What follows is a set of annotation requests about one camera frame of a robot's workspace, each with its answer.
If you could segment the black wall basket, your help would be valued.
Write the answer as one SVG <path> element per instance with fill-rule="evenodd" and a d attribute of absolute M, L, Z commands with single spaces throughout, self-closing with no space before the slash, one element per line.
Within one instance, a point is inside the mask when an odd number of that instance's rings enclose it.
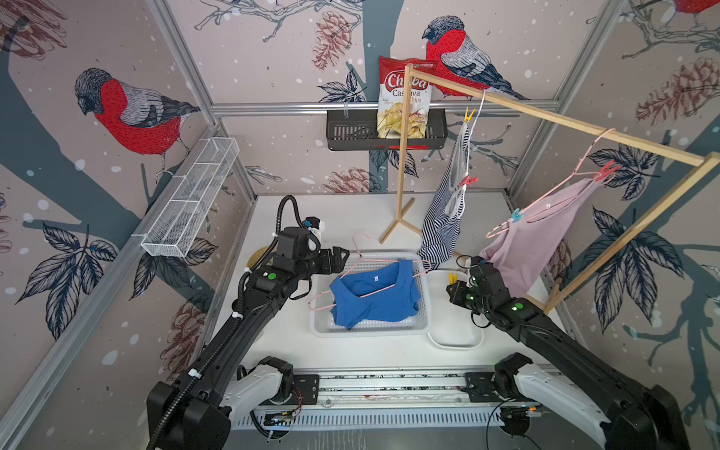
<path fill-rule="evenodd" d="M 376 127 L 376 110 L 328 111 L 326 116 L 327 147 L 331 151 L 399 150 L 399 136 L 380 137 Z M 429 111 L 427 135 L 409 139 L 409 150 L 439 150 L 446 144 L 448 128 L 446 112 Z"/>

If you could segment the pink hanger with blue top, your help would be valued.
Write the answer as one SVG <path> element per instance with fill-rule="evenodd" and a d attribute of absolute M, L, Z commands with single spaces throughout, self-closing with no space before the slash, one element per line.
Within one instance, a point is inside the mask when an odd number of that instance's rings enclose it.
<path fill-rule="evenodd" d="M 337 286 L 343 286 L 344 289 L 354 298 L 361 299 L 361 298 L 368 298 L 371 296 L 375 296 L 375 294 L 380 294 L 388 290 L 392 290 L 396 287 L 397 283 L 387 284 L 383 283 L 378 289 L 374 291 L 367 291 L 363 292 L 363 294 L 358 294 L 357 292 L 353 292 L 353 290 L 343 281 L 343 279 L 346 279 L 348 275 L 353 274 L 356 271 L 356 268 L 365 262 L 368 263 L 388 263 L 389 266 L 397 266 L 397 274 L 395 276 L 395 281 L 398 280 L 398 278 L 402 278 L 402 271 L 401 271 L 401 262 L 402 259 L 399 260 L 390 260 L 390 259 L 381 259 L 381 258 L 368 258 L 363 251 L 358 246 L 358 243 L 356 242 L 356 236 L 364 236 L 369 237 L 365 232 L 358 232 L 352 237 L 352 243 L 354 244 L 354 250 L 351 252 L 352 256 L 356 256 L 358 258 L 358 261 L 355 265 L 353 265 L 350 269 L 347 269 L 344 273 L 342 273 L 339 278 L 337 279 Z M 333 282 L 329 285 L 328 289 L 322 292 L 318 292 L 311 300 L 307 302 L 307 305 L 309 306 L 309 309 L 311 311 L 325 311 L 326 309 L 333 309 L 336 304 L 331 304 L 326 307 L 314 307 L 313 302 L 315 300 L 319 300 L 321 297 L 326 296 L 327 294 L 335 294 L 332 286 Z"/>

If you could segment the yellow bowl with buns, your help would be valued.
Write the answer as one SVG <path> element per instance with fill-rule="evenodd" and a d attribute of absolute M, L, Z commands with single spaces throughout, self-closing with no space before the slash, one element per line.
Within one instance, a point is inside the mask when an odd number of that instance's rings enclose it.
<path fill-rule="evenodd" d="M 249 258 L 247 268 L 249 268 L 250 271 L 254 271 L 260 266 L 270 264 L 275 255 L 276 247 L 262 247 Z"/>

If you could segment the blue tank top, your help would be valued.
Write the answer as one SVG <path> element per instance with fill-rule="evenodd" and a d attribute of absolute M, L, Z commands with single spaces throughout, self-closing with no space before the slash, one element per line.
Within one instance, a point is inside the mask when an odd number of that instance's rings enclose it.
<path fill-rule="evenodd" d="M 389 265 L 374 271 L 354 273 L 343 279 L 358 294 L 374 291 L 383 283 L 397 283 L 392 290 L 368 298 L 352 297 L 343 286 L 338 286 L 339 277 L 335 279 L 332 289 L 336 306 L 331 309 L 335 325 L 350 330 L 363 321 L 399 323 L 418 315 L 421 294 L 414 277 L 414 263 L 402 260 L 400 267 L 402 277 L 397 280 L 397 266 Z"/>

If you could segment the white plastic tray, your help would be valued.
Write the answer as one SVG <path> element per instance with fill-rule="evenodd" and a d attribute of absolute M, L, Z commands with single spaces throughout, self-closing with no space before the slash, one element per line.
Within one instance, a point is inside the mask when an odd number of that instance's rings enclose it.
<path fill-rule="evenodd" d="M 439 269 L 427 273 L 431 326 L 427 338 L 432 346 L 446 351 L 474 351 L 484 342 L 484 330 L 475 326 L 471 312 L 453 305 L 446 292 L 448 274 L 456 273 L 458 281 L 468 281 L 461 271 Z"/>

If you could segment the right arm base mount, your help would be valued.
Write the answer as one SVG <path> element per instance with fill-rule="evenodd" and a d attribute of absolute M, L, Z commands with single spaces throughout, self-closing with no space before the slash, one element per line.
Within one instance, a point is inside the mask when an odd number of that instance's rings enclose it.
<path fill-rule="evenodd" d="M 500 402 L 519 401 L 532 402 L 524 397 L 510 375 L 495 372 L 466 372 L 464 374 L 465 388 L 461 391 L 469 396 L 470 402 Z"/>

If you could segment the cassava chips bag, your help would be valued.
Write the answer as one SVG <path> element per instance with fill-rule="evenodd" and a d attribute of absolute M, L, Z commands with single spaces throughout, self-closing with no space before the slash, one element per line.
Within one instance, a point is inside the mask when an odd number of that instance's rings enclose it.
<path fill-rule="evenodd" d="M 402 131 L 402 118 L 405 111 L 405 68 L 432 68 L 425 60 L 409 58 L 399 60 L 381 56 L 380 93 L 377 114 L 377 133 L 381 139 L 399 139 Z M 431 105 L 432 87 L 421 79 L 412 79 L 410 93 L 409 122 L 406 135 L 409 139 L 423 139 L 427 134 L 429 105 Z"/>

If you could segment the striped tank top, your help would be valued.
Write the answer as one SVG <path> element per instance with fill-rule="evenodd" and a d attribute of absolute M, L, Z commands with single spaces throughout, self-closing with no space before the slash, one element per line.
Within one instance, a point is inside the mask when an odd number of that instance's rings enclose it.
<path fill-rule="evenodd" d="M 425 270 L 437 269 L 447 262 L 455 253 L 459 234 L 461 233 L 461 219 L 451 219 L 446 215 L 446 206 L 452 195 L 455 183 L 457 163 L 456 144 L 448 159 L 444 176 L 436 189 L 429 210 L 423 221 L 421 234 L 421 247 L 418 251 L 419 259 Z"/>

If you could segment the pink tank top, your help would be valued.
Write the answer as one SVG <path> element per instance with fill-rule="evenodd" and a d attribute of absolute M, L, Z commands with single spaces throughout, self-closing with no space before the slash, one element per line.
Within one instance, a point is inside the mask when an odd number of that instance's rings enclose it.
<path fill-rule="evenodd" d="M 580 180 L 526 209 L 521 219 L 480 252 L 513 297 L 523 297 L 543 272 L 581 206 L 604 185 Z"/>

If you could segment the white hanger with striped top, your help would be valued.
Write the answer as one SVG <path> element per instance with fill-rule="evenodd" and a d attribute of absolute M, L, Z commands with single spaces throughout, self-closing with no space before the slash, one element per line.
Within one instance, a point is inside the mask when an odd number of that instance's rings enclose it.
<path fill-rule="evenodd" d="M 445 208 L 446 215 L 448 215 L 448 217 L 450 217 L 451 219 L 460 219 L 464 213 L 465 193 L 468 187 L 461 187 L 459 184 L 461 183 L 461 180 L 465 178 L 465 176 L 470 175 L 471 140 L 474 133 L 474 128 L 476 127 L 476 123 L 481 116 L 485 103 L 485 98 L 486 93 L 483 93 L 480 100 L 480 106 L 476 109 L 474 117 L 469 122 L 463 121 L 459 133 L 457 134 L 457 157 L 455 157 L 457 168 L 455 174 L 455 183 L 451 185 L 451 187 L 453 188 L 452 195 L 450 197 L 448 205 Z"/>

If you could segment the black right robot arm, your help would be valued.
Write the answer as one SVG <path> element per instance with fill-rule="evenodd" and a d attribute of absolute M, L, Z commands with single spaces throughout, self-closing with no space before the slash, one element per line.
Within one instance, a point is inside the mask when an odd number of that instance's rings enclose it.
<path fill-rule="evenodd" d="M 678 403 L 660 385 L 648 388 L 613 369 L 569 337 L 526 298 L 514 297 L 489 262 L 474 257 L 466 279 L 449 283 L 450 302 L 536 352 L 554 377 L 519 352 L 494 366 L 487 382 L 467 382 L 471 398 L 495 395 L 501 404 L 534 401 L 583 431 L 604 449 L 687 449 Z"/>

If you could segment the wooden clothes rack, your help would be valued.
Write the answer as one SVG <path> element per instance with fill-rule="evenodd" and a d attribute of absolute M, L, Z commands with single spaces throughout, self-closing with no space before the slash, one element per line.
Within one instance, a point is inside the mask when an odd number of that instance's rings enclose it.
<path fill-rule="evenodd" d="M 463 84 L 457 84 L 444 78 L 438 77 L 431 73 L 427 73 L 423 70 L 416 68 L 414 64 L 408 64 L 405 66 L 403 71 L 403 117 L 402 117 L 402 128 L 407 129 L 409 124 L 409 108 L 411 102 L 411 87 L 413 80 L 423 80 L 429 84 L 435 84 L 435 86 L 443 86 L 448 89 L 461 92 L 471 97 L 480 98 L 482 101 L 493 103 L 521 114 L 528 114 L 541 120 L 551 122 L 555 125 L 560 125 L 575 131 L 580 131 L 600 139 L 608 139 L 618 144 L 626 144 L 627 146 L 635 147 L 639 150 L 643 150 L 654 155 L 658 155 L 664 159 L 671 159 L 672 161 L 684 163 L 693 167 L 687 176 L 680 181 L 672 190 L 664 195 L 650 210 L 648 210 L 642 217 L 627 228 L 625 232 L 618 237 L 603 253 L 600 254 L 588 267 L 586 267 L 575 279 L 573 279 L 562 291 L 557 291 L 552 294 L 547 300 L 544 312 L 550 313 L 555 309 L 562 301 L 573 294 L 577 289 L 581 288 L 581 285 L 590 279 L 591 275 L 594 275 L 605 263 L 607 263 L 611 257 L 617 254 L 627 244 L 629 244 L 634 238 L 638 237 L 639 234 L 644 231 L 653 221 L 658 219 L 663 213 L 665 213 L 675 202 L 680 200 L 690 189 L 695 187 L 699 181 L 703 180 L 705 176 L 708 176 L 719 165 L 719 154 L 717 152 L 711 152 L 705 157 L 701 157 L 695 154 L 691 154 L 686 151 L 677 150 L 665 145 L 654 144 L 653 142 L 637 138 L 625 133 L 610 129 L 602 129 L 596 125 L 577 120 L 572 117 L 568 117 L 562 114 L 556 114 L 556 112 L 548 112 L 534 106 L 529 105 L 523 101 L 516 101 L 508 99 L 496 94 L 489 94 L 485 90 L 474 89 L 470 86 Z"/>

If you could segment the red clothespin on pink top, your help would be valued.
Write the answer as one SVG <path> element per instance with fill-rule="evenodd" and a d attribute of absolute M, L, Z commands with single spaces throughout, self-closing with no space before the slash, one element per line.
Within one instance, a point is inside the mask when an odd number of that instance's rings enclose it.
<path fill-rule="evenodd" d="M 615 163 L 614 159 L 611 159 L 594 177 L 594 181 L 604 183 L 605 180 L 613 176 L 618 170 L 622 169 L 622 165 Z"/>

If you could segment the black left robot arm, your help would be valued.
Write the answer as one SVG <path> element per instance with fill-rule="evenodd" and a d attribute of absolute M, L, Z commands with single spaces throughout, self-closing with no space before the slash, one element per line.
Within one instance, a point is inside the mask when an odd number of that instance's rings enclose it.
<path fill-rule="evenodd" d="M 282 227 L 286 204 L 295 206 L 297 200 L 281 199 L 273 240 L 241 276 L 230 317 L 184 373 L 170 384 L 158 382 L 149 393 L 148 448 L 221 449 L 234 421 L 265 401 L 291 395 L 290 363 L 267 357 L 246 375 L 240 364 L 284 304 L 300 298 L 299 284 L 342 273 L 350 252 L 321 246 L 316 217 L 298 217 L 294 227 Z"/>

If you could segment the teal clothespin on pink top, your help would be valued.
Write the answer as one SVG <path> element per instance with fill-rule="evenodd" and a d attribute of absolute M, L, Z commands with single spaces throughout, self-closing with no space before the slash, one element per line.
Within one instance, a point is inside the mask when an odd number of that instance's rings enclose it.
<path fill-rule="evenodd" d="M 523 217 L 524 217 L 524 214 L 522 213 L 522 211 L 521 211 L 519 208 L 517 208 L 517 209 L 515 209 L 515 210 L 513 211 L 513 213 L 511 214 L 511 217 L 510 217 L 510 219 L 509 219 L 509 222 L 510 222 L 510 223 L 519 222 L 519 221 L 522 220 Z"/>

